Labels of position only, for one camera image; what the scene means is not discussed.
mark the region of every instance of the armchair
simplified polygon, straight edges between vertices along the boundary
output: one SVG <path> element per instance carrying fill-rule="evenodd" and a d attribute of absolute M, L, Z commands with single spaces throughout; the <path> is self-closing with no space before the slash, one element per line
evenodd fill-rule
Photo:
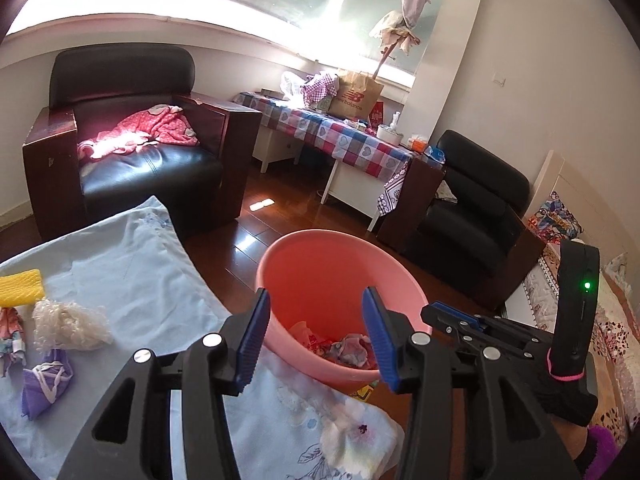
<path fill-rule="evenodd" d="M 437 143 L 446 164 L 414 158 L 398 206 L 378 239 L 485 308 L 511 295 L 544 243 L 520 219 L 526 177 L 471 140 L 447 130 Z M 444 180 L 457 203 L 436 198 Z"/>
<path fill-rule="evenodd" d="M 178 46 L 114 43 L 56 57 L 43 108 L 22 147 L 31 206 L 51 240 L 156 195 L 180 235 L 236 218 L 262 114 L 192 92 L 194 62 Z M 84 166 L 78 143 L 157 104 L 176 105 L 197 146 L 148 144 Z"/>

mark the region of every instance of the pink wristband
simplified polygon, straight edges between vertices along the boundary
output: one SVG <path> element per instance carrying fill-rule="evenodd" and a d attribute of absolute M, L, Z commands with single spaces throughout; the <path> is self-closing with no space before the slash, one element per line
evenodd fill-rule
<path fill-rule="evenodd" d="M 551 359 L 549 357 L 550 355 L 551 355 L 551 348 L 546 351 L 546 367 L 549 370 L 549 375 L 552 376 L 556 381 L 562 381 L 563 383 L 570 383 L 571 381 L 577 381 L 578 379 L 581 379 L 584 376 L 584 370 L 578 375 L 569 375 L 566 377 L 553 375 L 551 373 Z"/>

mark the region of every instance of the silver bolt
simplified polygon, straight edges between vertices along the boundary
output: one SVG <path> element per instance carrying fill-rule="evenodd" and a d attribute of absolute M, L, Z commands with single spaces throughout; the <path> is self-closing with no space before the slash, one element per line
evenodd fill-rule
<path fill-rule="evenodd" d="M 151 350 L 147 350 L 146 348 L 138 350 L 133 354 L 133 360 L 137 363 L 146 363 L 149 359 L 151 359 Z"/>
<path fill-rule="evenodd" d="M 206 347 L 212 348 L 222 343 L 222 336 L 220 334 L 207 334 L 202 338 L 202 344 Z"/>
<path fill-rule="evenodd" d="M 489 361 L 497 361 L 500 359 L 500 351 L 495 346 L 488 346 L 482 350 L 482 355 L 489 359 Z"/>
<path fill-rule="evenodd" d="M 431 337 L 425 332 L 414 332 L 411 336 L 411 341 L 415 345 L 425 346 L 431 342 Z"/>

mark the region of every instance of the white ribbon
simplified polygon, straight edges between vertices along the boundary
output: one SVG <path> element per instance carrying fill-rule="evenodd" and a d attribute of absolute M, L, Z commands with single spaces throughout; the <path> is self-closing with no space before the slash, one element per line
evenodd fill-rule
<path fill-rule="evenodd" d="M 59 366 L 60 370 L 56 374 L 56 378 L 53 381 L 53 388 L 49 390 L 49 385 L 44 378 L 44 373 L 46 370 L 53 368 L 54 366 Z M 36 376 L 36 379 L 40 383 L 40 387 L 42 389 L 42 393 L 50 404 L 56 402 L 56 394 L 58 393 L 58 385 L 60 384 L 60 379 L 62 378 L 62 374 L 65 371 L 64 365 L 60 361 L 53 361 L 52 363 L 42 363 L 41 365 L 37 365 L 33 367 L 33 375 Z"/>

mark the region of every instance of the wooden headboard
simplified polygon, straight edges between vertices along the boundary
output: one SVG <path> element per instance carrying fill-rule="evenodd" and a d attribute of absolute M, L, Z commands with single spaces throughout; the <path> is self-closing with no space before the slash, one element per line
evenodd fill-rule
<path fill-rule="evenodd" d="M 533 198 L 523 218 L 535 213 L 552 191 L 584 229 L 580 238 L 600 250 L 600 266 L 627 253 L 626 280 L 632 286 L 632 309 L 639 312 L 640 303 L 640 251 L 626 232 L 618 216 L 599 193 L 568 163 L 562 155 L 551 150 L 533 185 Z"/>

